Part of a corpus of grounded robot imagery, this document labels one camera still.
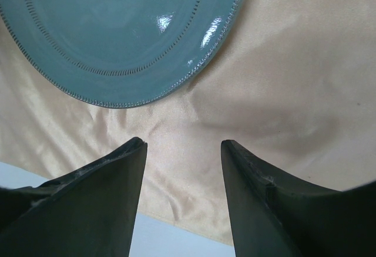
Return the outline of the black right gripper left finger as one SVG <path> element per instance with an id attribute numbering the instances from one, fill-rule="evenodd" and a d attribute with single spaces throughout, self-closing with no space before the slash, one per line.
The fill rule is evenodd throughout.
<path id="1" fill-rule="evenodd" d="M 1 188 L 1 255 L 128 256 L 146 156 L 135 137 L 38 187 Z"/>

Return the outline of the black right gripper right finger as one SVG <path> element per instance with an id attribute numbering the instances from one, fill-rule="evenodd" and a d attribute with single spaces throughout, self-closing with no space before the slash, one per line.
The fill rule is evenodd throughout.
<path id="1" fill-rule="evenodd" d="M 336 191 L 258 158 L 234 140 L 221 165 L 237 256 L 374 256 L 375 183 Z"/>

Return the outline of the peach satin cloth napkin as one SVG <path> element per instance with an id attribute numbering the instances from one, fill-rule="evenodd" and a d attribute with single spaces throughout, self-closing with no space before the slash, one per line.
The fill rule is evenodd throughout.
<path id="1" fill-rule="evenodd" d="M 231 244 L 220 144 L 304 180 L 375 180 L 375 0 L 244 0 L 209 65 L 158 102 L 109 110 L 42 77 L 1 26 L 1 161 L 55 178 L 138 136 L 141 213 Z"/>

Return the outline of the teal round plate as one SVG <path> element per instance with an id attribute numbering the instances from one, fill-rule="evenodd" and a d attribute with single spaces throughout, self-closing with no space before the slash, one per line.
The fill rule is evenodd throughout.
<path id="1" fill-rule="evenodd" d="M 64 93 L 100 107 L 155 102 L 215 56 L 242 0 L 1 0 L 28 62 Z"/>

